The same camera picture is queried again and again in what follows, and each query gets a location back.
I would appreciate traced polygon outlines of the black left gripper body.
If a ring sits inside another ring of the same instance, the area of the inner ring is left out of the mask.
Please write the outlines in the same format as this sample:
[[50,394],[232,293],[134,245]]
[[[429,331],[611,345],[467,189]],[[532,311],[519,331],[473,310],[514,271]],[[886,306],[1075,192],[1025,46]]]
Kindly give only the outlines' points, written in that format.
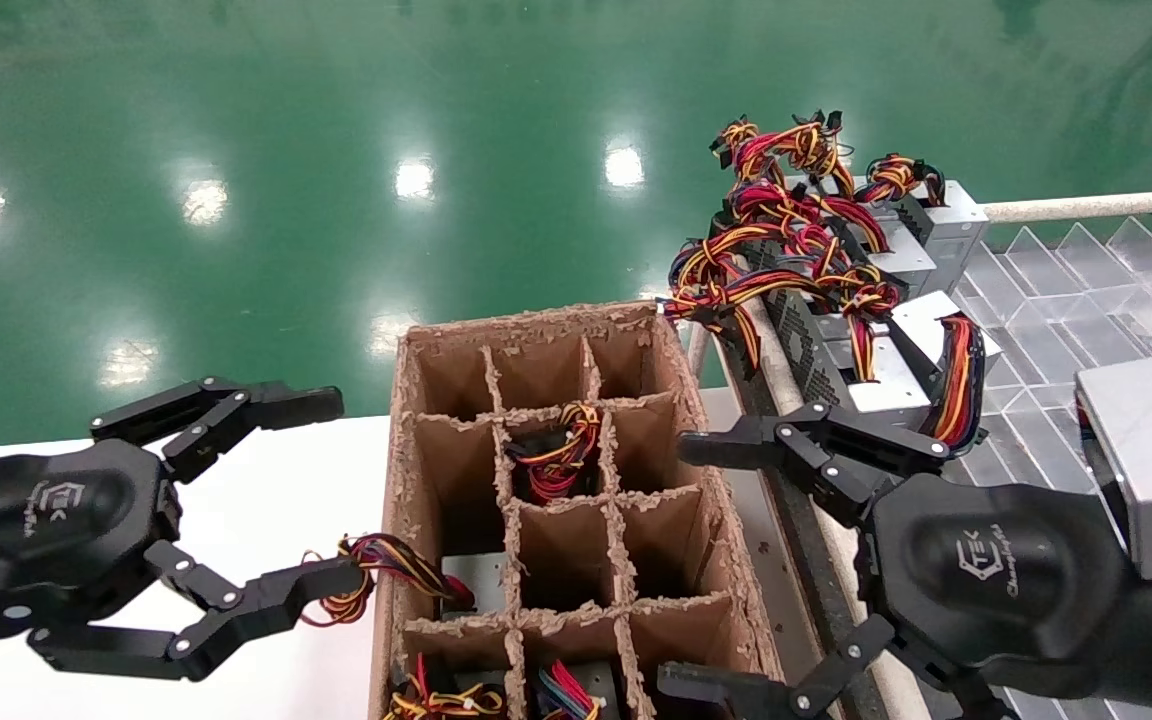
[[0,639],[122,611],[156,579],[146,550],[179,541],[180,514],[161,460],[122,439],[0,457]]

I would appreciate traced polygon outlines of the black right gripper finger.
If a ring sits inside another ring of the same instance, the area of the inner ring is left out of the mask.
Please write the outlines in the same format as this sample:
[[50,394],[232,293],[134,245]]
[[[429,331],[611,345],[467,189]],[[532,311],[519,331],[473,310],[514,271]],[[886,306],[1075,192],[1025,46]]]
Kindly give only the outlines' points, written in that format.
[[991,680],[1020,685],[1021,676],[993,670],[996,659],[1021,660],[1020,617],[972,617],[960,632],[924,632],[904,619],[870,615],[838,650],[824,657],[797,685],[759,674],[696,664],[667,662],[657,669],[660,692],[726,707],[736,719],[823,719],[855,676],[882,652],[895,650],[911,669],[954,694],[964,719],[1014,719],[990,688]]
[[723,432],[682,432],[679,458],[699,468],[778,471],[829,518],[855,529],[876,491],[841,460],[909,478],[937,473],[948,461],[948,446],[846,407],[808,404],[783,416],[742,415]]

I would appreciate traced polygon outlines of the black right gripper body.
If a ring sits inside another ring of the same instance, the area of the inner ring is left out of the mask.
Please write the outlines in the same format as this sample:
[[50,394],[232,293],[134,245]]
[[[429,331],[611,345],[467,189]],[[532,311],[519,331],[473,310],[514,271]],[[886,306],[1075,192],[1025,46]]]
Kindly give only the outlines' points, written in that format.
[[877,498],[863,533],[867,602],[932,684],[1152,707],[1152,582],[1097,497],[918,475]]

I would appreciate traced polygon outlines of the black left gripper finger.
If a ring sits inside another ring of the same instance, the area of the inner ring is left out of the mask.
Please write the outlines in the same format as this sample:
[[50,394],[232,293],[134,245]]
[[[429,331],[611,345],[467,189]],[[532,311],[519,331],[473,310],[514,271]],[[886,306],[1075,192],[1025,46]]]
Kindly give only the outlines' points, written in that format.
[[189,484],[257,429],[306,427],[343,416],[335,386],[291,389],[280,381],[244,386],[206,377],[96,416],[91,437],[146,446],[173,435],[162,447],[162,464],[172,480]]
[[179,632],[55,626],[29,634],[28,647],[61,673],[200,682],[243,644],[291,630],[311,602],[364,585],[364,571],[347,556],[262,574],[243,588],[165,539],[147,547],[143,560],[157,579],[204,611],[200,620]]

